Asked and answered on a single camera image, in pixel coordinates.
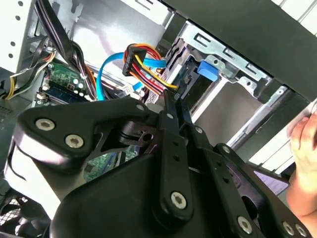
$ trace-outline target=green circuit board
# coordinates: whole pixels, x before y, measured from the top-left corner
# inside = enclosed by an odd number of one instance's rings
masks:
[[[134,146],[129,146],[124,152],[126,153],[125,161],[129,161],[137,156]],[[115,167],[116,161],[117,157],[113,153],[105,154],[92,159],[88,162],[84,171],[85,181],[89,182],[112,170]]]
[[[61,63],[52,62],[48,67],[49,81],[52,81],[67,90],[77,91],[76,93],[83,93],[86,95],[87,88],[83,79],[80,78],[80,75],[74,72],[72,69],[69,69],[66,65]],[[53,103],[50,100],[39,100],[38,98],[34,99],[34,107],[43,107],[43,106],[55,106],[58,103]],[[134,158],[137,153],[135,152],[134,146],[129,146],[126,150],[126,160],[128,161]],[[112,170],[117,162],[117,155],[113,153],[104,154],[100,157],[90,160],[84,170],[84,179],[86,182],[89,182],[102,174]]]
[[[61,63],[50,63],[50,81],[65,87],[69,91],[87,94],[85,81],[80,75]]]

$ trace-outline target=orange wire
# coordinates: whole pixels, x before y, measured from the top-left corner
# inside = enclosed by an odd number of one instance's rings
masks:
[[[96,88],[96,81],[93,73],[90,71],[87,65],[85,65],[87,72],[89,73],[90,80],[92,81],[94,87]]]
[[[139,81],[141,81],[143,83],[143,85],[149,89],[150,91],[154,92],[156,95],[160,95],[160,93],[158,91],[156,91],[154,88],[148,86],[140,77],[138,77],[134,72],[130,72],[131,75],[133,75],[136,79],[138,79]]]

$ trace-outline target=yellow wire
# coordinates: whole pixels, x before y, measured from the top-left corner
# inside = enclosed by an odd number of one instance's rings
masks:
[[[14,92],[14,79],[13,79],[13,77],[10,77],[10,90],[9,90],[9,94],[6,97],[6,99],[10,98],[12,96],[13,92]]]
[[[49,65],[49,64],[53,61],[53,59],[55,58],[55,56],[56,56],[56,52],[54,52],[54,53],[51,54],[51,56],[50,56],[50,58],[47,60],[46,64],[44,64],[44,65],[36,72],[35,78],[40,74],[40,72],[41,72],[45,67],[47,67],[47,65]],[[13,98],[13,97],[16,96],[16,95],[14,95],[15,85],[14,85],[14,79],[13,79],[13,78],[14,78],[15,76],[18,76],[18,75],[21,75],[21,74],[24,74],[24,73],[25,73],[25,71],[24,71],[24,72],[21,72],[21,73],[17,73],[17,74],[15,74],[15,75],[12,75],[12,76],[10,77],[11,86],[10,86],[10,91],[9,91],[8,96],[5,98],[6,100],[10,100],[11,98]]]
[[[154,77],[157,81],[159,81],[161,84],[165,85],[168,88],[174,88],[174,89],[178,89],[177,86],[175,85],[171,85],[169,83],[166,83],[164,80],[160,79],[159,77],[157,77],[152,71],[150,71],[141,61],[141,59],[135,55],[134,56],[137,59],[137,62],[140,64],[140,66],[142,67],[142,69],[144,69],[147,73],[149,73],[152,77]]]
[[[135,46],[135,47],[139,47],[139,46],[149,47],[151,50],[153,50],[155,53],[157,53],[160,58],[162,58],[162,56],[160,55],[160,53],[157,52],[157,50],[156,50],[154,47],[152,47],[152,46],[150,46],[150,45],[148,45],[148,44],[135,44],[135,45],[133,45],[133,46]]]
[[[134,72],[130,72],[130,74],[133,75],[136,79],[138,79],[147,89],[149,89],[150,91],[154,92],[156,95],[159,96],[159,93],[156,90],[149,87],[147,84],[143,83],[142,79],[140,79],[140,77],[138,77]]]

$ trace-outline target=screw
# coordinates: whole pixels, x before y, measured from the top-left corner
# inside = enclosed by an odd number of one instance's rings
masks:
[[[203,130],[199,127],[196,127],[196,131],[199,133],[199,134],[202,134],[203,133]]]
[[[65,139],[65,143],[71,148],[81,148],[84,145],[84,140],[79,135],[69,135]]]
[[[44,131],[53,130],[55,128],[54,122],[52,122],[49,119],[38,119],[35,122],[35,125],[38,129],[44,130]]]
[[[172,203],[177,207],[178,209],[185,209],[187,202],[185,197],[179,193],[179,192],[173,192],[170,196],[170,199],[172,200]]]
[[[283,222],[283,227],[287,231],[287,233],[290,234],[291,236],[295,234],[293,228],[287,222]]]
[[[223,146],[222,148],[223,148],[223,150],[224,150],[226,153],[228,153],[228,154],[230,153],[230,150],[229,150],[229,148],[228,148],[228,147]]]
[[[247,233],[247,234],[251,234],[252,233],[252,226],[250,224],[250,222],[244,218],[244,217],[238,217],[238,223],[239,226],[242,228],[242,230]]]
[[[169,118],[171,118],[171,119],[174,119],[174,117],[171,115],[171,114],[167,114],[167,116],[169,117]]]
[[[303,236],[303,237],[306,237],[307,236],[307,233],[306,231],[298,224],[295,224],[295,227],[296,229],[298,230],[298,232]]]
[[[142,105],[139,105],[139,104],[138,104],[138,105],[137,105],[137,108],[140,109],[140,110],[142,110],[142,111],[144,111],[144,107],[143,107]]]

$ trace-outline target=human hand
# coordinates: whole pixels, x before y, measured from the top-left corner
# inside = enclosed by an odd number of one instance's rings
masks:
[[[317,112],[297,123],[291,135],[296,178],[306,192],[317,192]]]

